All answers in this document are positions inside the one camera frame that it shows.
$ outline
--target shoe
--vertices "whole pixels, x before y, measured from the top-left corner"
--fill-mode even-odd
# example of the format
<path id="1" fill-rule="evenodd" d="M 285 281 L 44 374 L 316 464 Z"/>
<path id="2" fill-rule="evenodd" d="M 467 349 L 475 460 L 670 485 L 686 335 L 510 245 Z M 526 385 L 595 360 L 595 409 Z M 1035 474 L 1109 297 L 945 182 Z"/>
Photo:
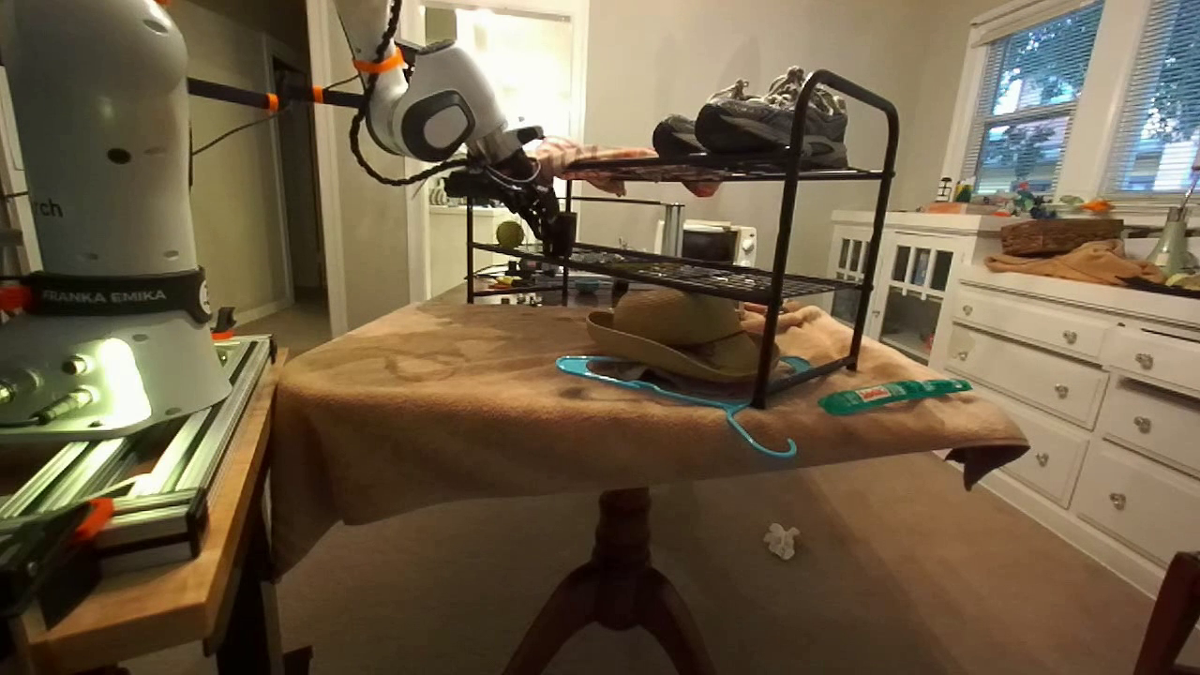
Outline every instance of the shoe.
<path id="1" fill-rule="evenodd" d="M 705 159 L 705 141 L 699 139 L 699 125 L 686 117 L 666 117 L 654 129 L 654 151 L 660 159 Z"/>
<path id="2" fill-rule="evenodd" d="M 791 151 L 796 104 L 807 86 L 804 67 L 786 67 L 764 94 L 750 94 L 745 79 L 701 104 L 692 135 L 709 152 L 780 152 Z M 804 111 L 804 162 L 836 169 L 842 151 L 849 111 L 829 90 L 815 90 Z"/>

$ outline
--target metal shoe rack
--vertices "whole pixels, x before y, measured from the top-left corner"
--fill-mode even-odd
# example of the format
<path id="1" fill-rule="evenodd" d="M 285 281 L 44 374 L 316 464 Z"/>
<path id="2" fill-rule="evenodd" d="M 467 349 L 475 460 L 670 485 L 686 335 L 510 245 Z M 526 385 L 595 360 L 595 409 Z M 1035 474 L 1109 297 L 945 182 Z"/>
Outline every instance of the metal shoe rack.
<path id="1" fill-rule="evenodd" d="M 859 101 L 864 110 L 874 110 L 884 119 L 884 151 L 881 162 L 871 169 L 849 164 L 849 169 L 815 169 L 804 159 L 804 135 L 807 135 L 807 104 L 815 96 L 819 86 L 829 86 L 836 94 L 842 94 L 849 101 Z M 815 365 L 810 372 L 796 374 L 796 379 L 775 379 L 771 382 L 771 340 L 760 345 L 760 360 L 756 360 L 756 379 L 754 379 L 754 392 L 750 406 L 764 409 L 771 392 L 799 385 L 807 379 L 839 372 L 839 369 L 854 369 L 859 365 L 859 345 L 864 345 L 864 325 L 867 325 L 867 302 L 871 302 L 871 277 L 874 277 L 874 261 L 876 261 L 876 239 L 884 227 L 884 210 L 890 210 L 890 190 L 891 190 L 891 172 L 896 172 L 896 146 L 900 146 L 900 111 L 891 101 L 884 101 L 881 94 L 836 75 L 836 72 L 810 72 L 804 90 L 799 90 L 799 104 L 796 104 L 796 119 L 791 119 L 791 151 L 782 152 L 719 152 L 719 159 L 654 159 L 654 162 L 574 162 L 566 169 L 566 210 L 574 210 L 574 182 L 579 180 L 656 180 L 656 182 L 745 182 L 745 180 L 771 180 L 782 187 L 780 194 L 780 232 L 775 232 L 775 257 L 769 270 L 756 265 L 711 265 L 711 261 L 692 261 L 692 257 L 680 257 L 680 254 L 650 254 L 650 251 L 626 251 L 626 246 L 595 246 L 595 245 L 574 245 L 571 254 L 556 257 L 566 270 L 591 270 L 591 272 L 610 272 L 610 277 L 626 277 L 626 281 L 645 281 L 645 284 L 670 284 L 670 289 L 686 289 L 686 292 L 709 292 L 709 297 L 732 297 L 732 299 L 754 299 L 764 302 L 764 335 L 775 335 L 780 325 L 780 307 L 782 297 L 815 297 L 815 292 L 859 292 L 859 310 L 854 310 L 854 325 L 852 325 L 852 345 L 842 355 L 829 360 L 829 365 Z M 786 251 L 791 251 L 791 225 L 796 225 L 796 200 L 799 200 L 799 182 L 815 182 L 815 180 L 871 180 L 874 190 L 874 227 L 871 227 L 871 246 L 867 246 L 867 265 L 864 265 L 864 281 L 836 281 L 836 277 L 815 277 L 815 272 L 786 272 Z M 541 246 L 495 246 L 495 245 L 481 245 L 467 239 L 467 246 L 482 246 L 482 251 L 500 251 L 500 254 L 522 254 L 522 257 L 545 257 Z"/>

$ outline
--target cable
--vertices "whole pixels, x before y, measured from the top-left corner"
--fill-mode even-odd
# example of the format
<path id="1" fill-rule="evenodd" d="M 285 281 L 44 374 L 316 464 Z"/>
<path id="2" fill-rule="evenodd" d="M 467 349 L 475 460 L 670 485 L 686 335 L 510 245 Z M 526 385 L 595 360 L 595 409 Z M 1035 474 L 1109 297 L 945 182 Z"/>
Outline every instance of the cable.
<path id="1" fill-rule="evenodd" d="M 406 0 L 394 0 L 394 5 L 389 5 L 385 30 L 384 30 L 379 49 L 376 49 L 376 64 L 384 64 L 385 49 L 394 45 L 394 32 L 396 32 L 396 26 L 402 26 L 402 6 L 406 6 Z M 379 79 L 379 75 L 367 75 L 367 81 L 364 81 L 364 101 L 361 101 L 357 117 L 349 119 L 349 151 L 352 151 L 352 159 L 361 162 L 361 169 L 364 169 L 370 180 L 389 182 L 389 187 L 410 187 L 410 182 L 420 182 L 420 180 L 426 180 L 426 175 L 437 175 L 437 172 L 449 172 L 449 169 L 456 169 L 456 164 L 467 164 L 467 162 L 437 162 L 437 164 L 430 164 L 430 169 L 425 169 L 425 172 L 414 172 L 414 175 L 384 175 L 384 172 L 364 159 L 364 146 L 361 146 L 361 139 L 364 139 L 364 119 L 367 119 L 367 110 L 370 110 L 370 96 L 376 96 L 376 79 Z"/>
<path id="2" fill-rule="evenodd" d="M 222 132 L 219 139 L 211 139 L 211 141 L 194 146 L 194 151 L 190 151 L 190 159 L 197 159 L 197 152 L 206 152 L 206 151 L 215 151 L 215 146 L 229 141 L 229 139 L 234 139 L 234 135 L 241 135 L 241 132 L 252 132 L 252 129 L 259 129 L 259 125 L 270 125 L 270 119 L 272 119 L 272 117 L 259 117 L 259 119 L 237 125 L 237 129 Z"/>

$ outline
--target wooden workbench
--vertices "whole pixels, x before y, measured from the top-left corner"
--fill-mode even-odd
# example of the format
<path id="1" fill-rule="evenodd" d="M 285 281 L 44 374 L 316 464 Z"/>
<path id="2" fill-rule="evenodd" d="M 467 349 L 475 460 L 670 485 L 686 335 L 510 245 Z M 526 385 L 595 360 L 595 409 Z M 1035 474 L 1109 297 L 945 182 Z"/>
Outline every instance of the wooden workbench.
<path id="1" fill-rule="evenodd" d="M 202 641 L 222 670 L 276 670 L 261 527 L 266 420 L 276 365 L 281 355 L 254 382 L 241 427 L 229 440 L 206 501 L 202 552 L 190 561 L 105 575 L 100 585 L 50 629 L 40 626 L 40 611 L 27 611 L 14 626 L 27 670 L 94 670 L 190 641 Z"/>

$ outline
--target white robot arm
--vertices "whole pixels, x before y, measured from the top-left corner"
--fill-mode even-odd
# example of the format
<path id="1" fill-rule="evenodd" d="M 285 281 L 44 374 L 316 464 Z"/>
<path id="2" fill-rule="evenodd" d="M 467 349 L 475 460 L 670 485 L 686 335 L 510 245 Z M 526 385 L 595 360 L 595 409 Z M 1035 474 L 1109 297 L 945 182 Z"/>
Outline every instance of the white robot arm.
<path id="1" fill-rule="evenodd" d="M 505 129 L 482 72 L 455 45 L 455 6 L 336 0 L 336 19 L 364 79 L 357 125 L 367 125 L 370 139 L 389 152 L 420 162 L 465 152 L 465 172 L 449 180 L 449 190 L 500 200 L 541 239 L 562 245 L 571 217 L 559 212 L 552 180 L 522 151 L 530 139 L 541 139 L 541 129 Z"/>

